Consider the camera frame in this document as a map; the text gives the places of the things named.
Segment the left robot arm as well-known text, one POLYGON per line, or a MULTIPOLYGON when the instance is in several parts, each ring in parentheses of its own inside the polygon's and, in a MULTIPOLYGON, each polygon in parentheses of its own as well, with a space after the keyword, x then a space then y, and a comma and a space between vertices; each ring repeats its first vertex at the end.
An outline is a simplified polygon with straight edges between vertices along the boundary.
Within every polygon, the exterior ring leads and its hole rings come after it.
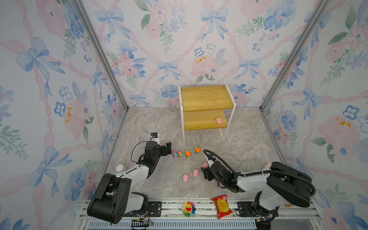
POLYGON ((87 215, 111 224, 117 224, 127 214, 146 216, 150 213, 146 194, 133 192, 132 187, 149 178, 156 169, 159 159, 171 153, 172 143, 160 145, 147 141, 144 154, 136 165, 120 174, 106 173, 91 199, 87 215))

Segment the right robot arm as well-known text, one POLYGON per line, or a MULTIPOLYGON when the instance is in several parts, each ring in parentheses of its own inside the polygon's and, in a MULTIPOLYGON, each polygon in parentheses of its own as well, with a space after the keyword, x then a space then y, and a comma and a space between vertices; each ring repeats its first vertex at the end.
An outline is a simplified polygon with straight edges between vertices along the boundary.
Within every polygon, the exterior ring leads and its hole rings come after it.
POLYGON ((281 206, 308 208, 316 193, 310 176, 279 162, 268 164, 261 171, 242 174, 227 169, 219 161, 209 160, 201 170, 206 180, 216 180, 220 188, 233 193, 258 190, 254 201, 237 202, 235 214, 239 217, 272 221, 281 206))

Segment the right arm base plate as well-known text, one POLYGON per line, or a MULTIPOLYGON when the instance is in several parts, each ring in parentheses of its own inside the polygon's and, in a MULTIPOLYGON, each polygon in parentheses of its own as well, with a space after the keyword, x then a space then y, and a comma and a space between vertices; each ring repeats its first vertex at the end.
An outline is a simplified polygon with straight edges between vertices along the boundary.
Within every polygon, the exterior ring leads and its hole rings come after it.
POLYGON ((251 201, 239 201, 237 202, 237 215, 240 217, 260 217, 260 218, 272 218, 278 217, 278 211, 276 209, 267 210, 258 204, 254 204, 251 201))

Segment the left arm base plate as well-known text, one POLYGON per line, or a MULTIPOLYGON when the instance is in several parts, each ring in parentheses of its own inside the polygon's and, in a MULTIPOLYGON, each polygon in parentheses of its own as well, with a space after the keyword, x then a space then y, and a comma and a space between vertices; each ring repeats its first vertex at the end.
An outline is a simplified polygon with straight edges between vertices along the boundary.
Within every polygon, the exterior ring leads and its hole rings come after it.
POLYGON ((123 217, 142 218, 142 217, 160 217, 162 213, 161 201, 149 201, 146 208, 141 211, 132 211, 123 215, 123 217))

